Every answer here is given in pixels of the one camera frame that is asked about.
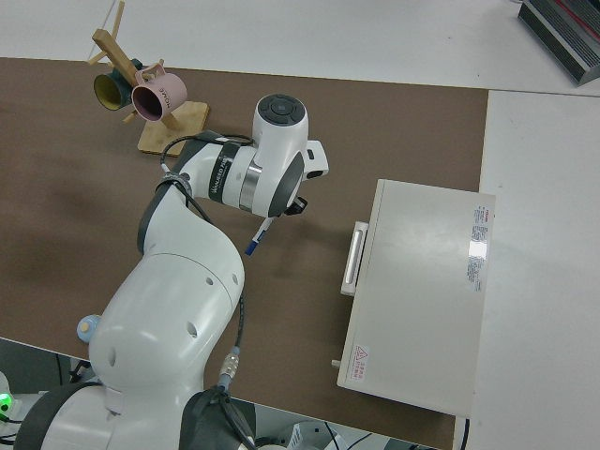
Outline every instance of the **black cable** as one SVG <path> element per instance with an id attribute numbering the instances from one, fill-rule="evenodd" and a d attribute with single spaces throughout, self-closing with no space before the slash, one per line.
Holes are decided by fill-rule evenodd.
<path id="1" fill-rule="evenodd" d="M 182 186 L 181 183 L 179 183 L 176 180 L 170 180 L 169 181 L 171 184 L 173 184 L 177 190 L 179 190 L 179 192 L 181 192 L 182 194 L 184 194 L 184 197 L 186 197 L 186 202 L 187 203 L 191 203 L 192 206 L 196 209 L 196 211 L 198 211 L 198 214 L 200 214 L 202 216 L 202 218 L 204 220 L 206 220 L 208 223 L 210 223 L 211 225 L 215 225 L 215 223 L 211 220 L 211 218 L 206 214 L 206 212 L 203 210 L 203 208 L 198 204 L 198 202 L 196 202 L 196 200 L 188 194 L 188 192 L 186 191 L 186 188 L 184 186 Z"/>
<path id="2" fill-rule="evenodd" d="M 244 136 L 243 134 L 226 134 L 223 136 L 224 138 L 231 139 L 240 143 L 241 145 L 252 145 L 254 144 L 254 140 L 249 138 L 248 136 Z M 169 142 L 165 148 L 162 150 L 160 154 L 160 165 L 165 163 L 165 159 L 167 157 L 167 153 L 174 145 L 181 143 L 183 141 L 201 141 L 203 143 L 215 143 L 217 145 L 223 145 L 225 141 L 217 141 L 216 139 L 206 139 L 201 137 L 200 135 L 195 136 L 182 136 L 181 138 L 177 138 L 171 142 Z"/>
<path id="3" fill-rule="evenodd" d="M 22 424 L 23 420 L 12 420 L 3 414 L 0 414 L 0 422 L 4 422 L 5 424 Z"/>
<path id="4" fill-rule="evenodd" d="M 76 383 L 79 380 L 81 380 L 83 376 L 80 375 L 79 371 L 82 368 L 89 369 L 91 366 L 92 365 L 90 364 L 89 361 L 80 360 L 77 363 L 77 366 L 75 366 L 75 368 L 68 373 L 70 375 L 70 379 L 68 380 L 68 382 L 69 383 Z"/>
<path id="5" fill-rule="evenodd" d="M 347 449 L 347 450 L 350 450 L 351 448 L 353 448 L 353 447 L 354 447 L 355 445 L 357 445 L 358 443 L 361 443 L 362 441 L 364 441 L 366 438 L 368 438 L 368 437 L 369 437 L 370 435 L 372 435 L 372 434 L 373 434 L 373 433 L 366 434 L 365 436 L 363 436 L 363 437 L 362 437 L 362 438 L 360 438 L 359 440 L 357 440 L 357 441 L 354 441 L 354 443 L 353 443 L 353 444 L 352 444 L 350 447 L 348 447 L 348 449 Z"/>
<path id="6" fill-rule="evenodd" d="M 60 357 L 58 356 L 58 353 L 55 353 L 54 356 L 56 357 L 56 365 L 58 366 L 58 379 L 60 380 L 60 385 L 63 385 L 63 368 L 60 366 Z"/>
<path id="7" fill-rule="evenodd" d="M 218 398 L 218 404 L 225 415 L 225 419 L 229 423 L 230 427 L 232 427 L 233 431 L 237 435 L 237 437 L 242 441 L 242 444 L 247 447 L 248 450 L 257 450 L 256 445 L 252 443 L 252 441 L 248 438 L 244 430 L 240 427 L 240 425 L 235 421 L 235 419 L 230 415 L 229 409 L 227 408 L 227 403 L 229 402 L 229 396 L 222 392 Z"/>
<path id="8" fill-rule="evenodd" d="M 336 445 L 336 449 L 339 450 L 338 441 L 336 441 L 336 436 L 334 435 L 334 432 L 331 430 L 331 427 L 329 427 L 329 424 L 327 422 L 325 422 L 325 426 L 327 427 L 327 431 L 329 431 L 329 435 L 331 436 L 332 441 Z"/>
<path id="9" fill-rule="evenodd" d="M 245 304 L 245 296 L 244 293 L 242 292 L 242 294 L 240 295 L 240 301 L 238 302 L 238 306 L 240 309 L 240 320 L 237 324 L 237 337 L 235 338 L 235 347 L 240 348 L 240 346 L 242 345 L 242 336 L 244 335 L 244 321 L 245 321 L 245 309 L 246 309 L 246 304 Z"/>
<path id="10" fill-rule="evenodd" d="M 462 435 L 462 444 L 460 445 L 460 450 L 465 450 L 467 448 L 467 441 L 469 440 L 469 427 L 471 426 L 471 420 L 465 420 L 465 432 Z"/>

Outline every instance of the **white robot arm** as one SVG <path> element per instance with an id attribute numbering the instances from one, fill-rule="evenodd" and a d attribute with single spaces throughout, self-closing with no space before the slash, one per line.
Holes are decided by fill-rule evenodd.
<path id="1" fill-rule="evenodd" d="M 295 98 L 263 98 L 252 137 L 254 145 L 242 145 L 204 132 L 185 145 L 142 217 L 142 259 L 90 340 L 101 384 L 44 396 L 23 422 L 16 450 L 183 449 L 180 438 L 191 439 L 193 414 L 206 399 L 198 394 L 204 366 L 242 294 L 244 266 L 229 238 L 186 203 L 204 197 L 274 218 L 293 206 L 302 181 L 328 171 Z M 233 376 L 236 352 L 224 367 L 221 391 Z M 202 448 L 246 448 L 232 442 Z"/>

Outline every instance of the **warning label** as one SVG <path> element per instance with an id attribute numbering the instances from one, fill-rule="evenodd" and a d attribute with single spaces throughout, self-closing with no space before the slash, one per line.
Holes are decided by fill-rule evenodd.
<path id="1" fill-rule="evenodd" d="M 364 345 L 354 345 L 354 354 L 350 367 L 350 379 L 353 382 L 361 382 L 365 379 L 369 352 L 368 347 Z"/>
<path id="2" fill-rule="evenodd" d="M 485 206 L 478 206 L 473 211 L 471 242 L 469 243 L 469 262 L 467 279 L 471 289 L 477 293 L 483 289 L 483 280 L 488 258 L 489 221 L 492 213 Z"/>

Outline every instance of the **cable connector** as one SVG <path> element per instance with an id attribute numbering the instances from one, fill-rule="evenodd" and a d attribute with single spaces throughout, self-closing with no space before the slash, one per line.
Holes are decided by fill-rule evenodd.
<path id="1" fill-rule="evenodd" d="M 232 347 L 232 350 L 225 356 L 223 365 L 221 366 L 220 376 L 218 377 L 217 386 L 222 387 L 225 392 L 229 391 L 229 385 L 232 383 L 237 367 L 240 363 L 239 347 Z"/>

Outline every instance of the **brown surface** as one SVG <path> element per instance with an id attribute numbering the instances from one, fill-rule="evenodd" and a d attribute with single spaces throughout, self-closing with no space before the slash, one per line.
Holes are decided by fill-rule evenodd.
<path id="1" fill-rule="evenodd" d="M 0 59 L 0 336 L 86 356 L 78 320 L 100 313 L 139 260 L 138 220 L 161 172 L 136 150 L 92 81 L 106 67 Z M 352 299 L 339 294 L 355 220 L 378 178 L 477 190 L 487 91 L 175 70 L 208 103 L 207 127 L 251 131 L 257 100 L 301 98 L 331 172 L 306 183 L 303 216 L 273 225 L 247 269 L 247 329 L 235 395 L 264 405 L 450 448 L 454 417 L 336 386 Z M 260 219 L 204 202 L 243 249 Z M 216 380 L 235 319 L 206 370 Z"/>

